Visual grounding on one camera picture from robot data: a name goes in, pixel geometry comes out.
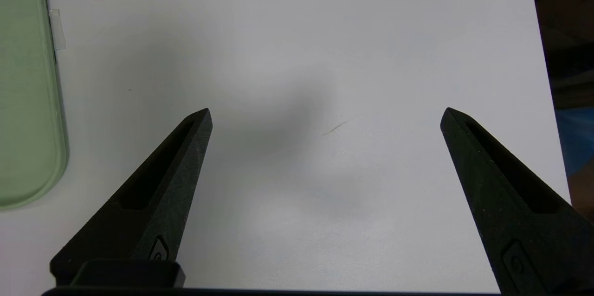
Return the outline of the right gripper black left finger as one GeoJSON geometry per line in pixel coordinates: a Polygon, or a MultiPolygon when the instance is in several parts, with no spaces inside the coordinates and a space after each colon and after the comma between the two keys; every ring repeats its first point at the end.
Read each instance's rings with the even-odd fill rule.
{"type": "Polygon", "coordinates": [[[91,260],[176,260],[212,129],[208,109],[176,126],[51,260],[57,286],[91,260]]]}

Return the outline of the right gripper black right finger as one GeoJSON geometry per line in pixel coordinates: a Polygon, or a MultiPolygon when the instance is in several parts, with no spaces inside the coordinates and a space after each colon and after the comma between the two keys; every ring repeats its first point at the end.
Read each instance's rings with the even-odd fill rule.
{"type": "Polygon", "coordinates": [[[440,129],[501,294],[591,296],[593,224],[471,116],[440,129]]]}

